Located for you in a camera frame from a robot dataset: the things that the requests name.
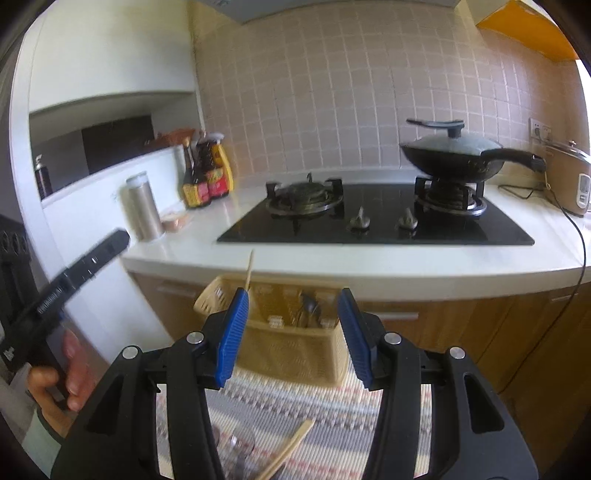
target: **utensil basket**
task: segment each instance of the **utensil basket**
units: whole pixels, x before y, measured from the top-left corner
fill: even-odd
[[[246,275],[222,275],[203,290],[194,305],[201,328],[212,313],[230,305]],[[237,365],[279,380],[339,386],[349,365],[336,301],[342,286],[253,275],[249,289],[248,321],[238,350]],[[300,293],[316,299],[326,328],[300,328]]]

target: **pink wall tile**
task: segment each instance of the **pink wall tile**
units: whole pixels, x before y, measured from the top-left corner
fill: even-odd
[[[531,148],[534,116],[555,139],[589,148],[574,63],[476,28],[464,2],[336,2],[245,25],[191,8],[206,126],[226,134],[238,176],[404,168],[399,144],[431,133],[406,124],[416,117],[460,118],[468,131]]]

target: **screw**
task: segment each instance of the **screw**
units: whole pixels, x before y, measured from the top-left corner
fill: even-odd
[[[389,343],[390,345],[400,345],[400,342],[402,342],[402,337],[397,333],[389,332],[384,335],[384,340],[386,340],[386,343]]]
[[[201,332],[191,332],[187,335],[187,341],[192,345],[197,345],[203,342],[204,339],[205,337]]]
[[[123,349],[123,358],[127,359],[127,360],[131,360],[132,358],[135,358],[136,356],[138,356],[138,349],[134,346],[126,346]]]
[[[466,352],[458,346],[451,347],[449,349],[449,354],[457,360],[461,360],[462,358],[464,358],[466,356]]]

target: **lid handle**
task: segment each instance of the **lid handle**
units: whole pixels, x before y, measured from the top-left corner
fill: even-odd
[[[466,126],[464,120],[452,120],[450,122],[434,122],[429,120],[415,120],[413,118],[407,118],[407,123],[412,125],[418,125],[420,127],[435,128],[437,130],[447,130],[447,136],[449,138],[460,138],[462,136],[462,128]]]

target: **chopsticks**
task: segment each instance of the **chopsticks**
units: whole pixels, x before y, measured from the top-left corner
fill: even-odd
[[[314,420],[304,420],[300,425],[300,428],[294,433],[293,437],[290,438],[289,442],[285,448],[279,452],[279,455],[275,457],[275,459],[265,468],[258,476],[255,477],[255,480],[270,480],[271,477],[275,474],[277,470],[283,465],[283,463],[290,457],[290,455],[295,451],[296,448],[299,447],[300,443],[310,429],[314,426]]]
[[[251,255],[248,258],[248,268],[246,269],[246,284],[244,285],[244,290],[248,291],[248,288],[251,286],[251,274],[252,274],[252,263],[255,258],[255,250],[251,250]]]

